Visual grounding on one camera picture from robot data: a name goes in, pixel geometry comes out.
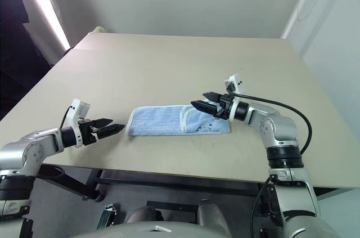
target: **table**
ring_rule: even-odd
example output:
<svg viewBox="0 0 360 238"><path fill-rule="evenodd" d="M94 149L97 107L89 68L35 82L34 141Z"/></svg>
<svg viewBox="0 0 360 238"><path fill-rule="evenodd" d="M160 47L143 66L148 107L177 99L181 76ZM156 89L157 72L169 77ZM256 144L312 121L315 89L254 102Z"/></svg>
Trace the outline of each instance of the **table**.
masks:
<svg viewBox="0 0 360 238"><path fill-rule="evenodd" d="M313 126L304 164L313 186L360 187L360 145L316 77L282 39L174 37L89 33L0 121L0 146L36 130L58 127L74 98L91 104L88 118L125 124L140 106L189 104L202 93L225 93L223 80L240 73L246 94L302 111ZM307 137L296 114L276 106ZM264 181L266 151L242 122L218 136L129 137L125 132L45 163L76 167Z"/></svg>

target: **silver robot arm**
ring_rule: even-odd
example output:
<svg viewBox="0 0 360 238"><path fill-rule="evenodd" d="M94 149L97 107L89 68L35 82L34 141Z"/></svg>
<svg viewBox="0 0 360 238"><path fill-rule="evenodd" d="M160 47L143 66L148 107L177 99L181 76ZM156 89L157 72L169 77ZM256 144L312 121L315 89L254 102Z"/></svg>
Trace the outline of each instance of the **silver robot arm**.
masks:
<svg viewBox="0 0 360 238"><path fill-rule="evenodd" d="M242 91L239 76L225 81L227 88ZM320 209L309 175L304 168L296 137L296 125L289 117L281 116L274 108L258 103L247 104L233 95L214 92L204 96L219 103L198 100L192 105L216 118L236 119L256 129L263 141L269 162L269 177L273 185L267 188L270 197L271 220L283 227L286 238L337 237L335 231L320 219Z"/></svg>
<svg viewBox="0 0 360 238"><path fill-rule="evenodd" d="M90 105L74 99L66 113L69 127L36 131L0 149L0 219L29 213L30 193L40 166L48 156L70 146L81 147L120 132L110 119L85 119Z"/></svg>

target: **dark curtain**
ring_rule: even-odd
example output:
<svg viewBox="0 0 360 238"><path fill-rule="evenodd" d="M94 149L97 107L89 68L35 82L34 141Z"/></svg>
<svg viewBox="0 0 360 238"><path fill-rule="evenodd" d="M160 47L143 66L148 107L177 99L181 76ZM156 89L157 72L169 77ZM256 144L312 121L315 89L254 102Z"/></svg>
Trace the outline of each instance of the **dark curtain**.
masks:
<svg viewBox="0 0 360 238"><path fill-rule="evenodd" d="M28 23L23 0L1 0L0 119L49 71L23 23Z"/></svg>

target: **folded towel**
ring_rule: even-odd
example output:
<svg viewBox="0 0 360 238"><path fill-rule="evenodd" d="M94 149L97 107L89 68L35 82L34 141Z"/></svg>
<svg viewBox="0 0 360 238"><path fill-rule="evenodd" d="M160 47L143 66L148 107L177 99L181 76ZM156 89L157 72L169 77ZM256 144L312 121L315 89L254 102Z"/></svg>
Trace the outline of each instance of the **folded towel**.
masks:
<svg viewBox="0 0 360 238"><path fill-rule="evenodd" d="M139 107L131 113L126 127L130 136L173 136L229 133L227 120L216 120L192 105Z"/></svg>

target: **floor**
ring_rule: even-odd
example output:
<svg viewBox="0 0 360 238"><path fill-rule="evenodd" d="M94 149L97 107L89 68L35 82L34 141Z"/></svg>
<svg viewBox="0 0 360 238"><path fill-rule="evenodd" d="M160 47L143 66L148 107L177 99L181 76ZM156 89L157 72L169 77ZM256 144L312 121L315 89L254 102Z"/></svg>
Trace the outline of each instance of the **floor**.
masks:
<svg viewBox="0 0 360 238"><path fill-rule="evenodd" d="M68 175L85 182L90 169L66 167ZM223 212L233 237L250 237L249 223L251 207L255 197L225 194L211 194L175 190L141 185L99 185L106 192L105 199L96 203L82 201L82 198L36 179L31 193L31 209L27 216L34 221L33 237L71 237L95 230L104 205L116 203L116 221L122 223L137 208L145 206L148 200L181 204L198 204L202 199L212 199ZM166 221L191 222L194 214L161 210ZM256 217L255 229L269 225L266 218Z"/></svg>

